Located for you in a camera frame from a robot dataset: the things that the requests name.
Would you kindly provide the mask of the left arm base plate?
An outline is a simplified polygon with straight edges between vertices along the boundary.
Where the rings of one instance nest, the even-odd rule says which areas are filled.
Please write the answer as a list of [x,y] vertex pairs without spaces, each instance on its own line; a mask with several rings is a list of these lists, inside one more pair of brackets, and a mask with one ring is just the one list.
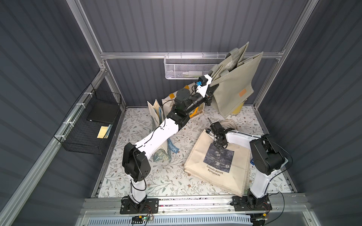
[[125,196],[121,199],[120,214],[155,214],[158,213],[159,199],[146,198],[139,204],[133,202],[133,200]]

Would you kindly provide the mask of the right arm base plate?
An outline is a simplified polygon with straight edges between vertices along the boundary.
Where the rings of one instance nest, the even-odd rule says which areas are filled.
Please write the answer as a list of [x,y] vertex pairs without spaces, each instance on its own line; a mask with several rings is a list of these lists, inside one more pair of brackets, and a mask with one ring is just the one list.
[[230,205],[235,211],[263,211],[269,212],[272,210],[272,205],[268,196],[255,198],[252,195],[239,197],[233,196]]

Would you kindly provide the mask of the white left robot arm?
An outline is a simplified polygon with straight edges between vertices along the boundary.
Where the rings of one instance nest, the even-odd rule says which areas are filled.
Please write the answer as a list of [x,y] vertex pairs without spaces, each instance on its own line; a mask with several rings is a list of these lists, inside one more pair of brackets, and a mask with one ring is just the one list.
[[129,199],[133,204],[145,202],[147,184],[145,178],[150,173],[150,157],[171,136],[180,131],[190,120],[189,114],[201,104],[211,105],[214,92],[218,84],[214,86],[199,86],[195,91],[180,89],[174,101],[174,105],[165,120],[148,136],[136,144],[128,143],[124,147],[122,166],[130,179],[131,189]]

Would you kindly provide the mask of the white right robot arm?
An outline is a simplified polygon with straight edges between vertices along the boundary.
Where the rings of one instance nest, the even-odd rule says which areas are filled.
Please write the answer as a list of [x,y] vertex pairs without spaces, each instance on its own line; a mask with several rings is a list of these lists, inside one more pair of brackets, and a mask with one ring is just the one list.
[[215,135],[216,147],[235,144],[251,151],[252,163],[257,172],[244,204],[250,209],[264,206],[268,202],[267,189],[271,180],[280,175],[281,168],[288,163],[287,157],[282,153],[282,147],[269,139],[268,134],[263,136],[245,134],[233,128],[225,129],[220,122],[212,122],[210,129]]

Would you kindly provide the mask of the olive green canvas bag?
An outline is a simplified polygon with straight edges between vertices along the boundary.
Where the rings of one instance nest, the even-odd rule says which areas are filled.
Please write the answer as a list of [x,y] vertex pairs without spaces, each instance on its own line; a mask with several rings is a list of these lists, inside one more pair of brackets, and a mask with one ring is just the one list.
[[217,85],[211,106],[223,118],[227,118],[243,104],[253,93],[252,80],[263,52],[244,58],[248,49],[247,42],[241,48],[234,48],[219,64],[213,66],[208,72],[212,77],[211,85]]

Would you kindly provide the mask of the cream tote bag front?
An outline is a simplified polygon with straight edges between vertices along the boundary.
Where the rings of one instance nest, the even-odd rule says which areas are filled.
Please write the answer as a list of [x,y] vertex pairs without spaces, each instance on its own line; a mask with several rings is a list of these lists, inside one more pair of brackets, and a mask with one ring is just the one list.
[[242,197],[249,181],[251,151],[228,144],[226,148],[214,146],[211,129],[204,130],[186,160],[184,171],[213,186]]

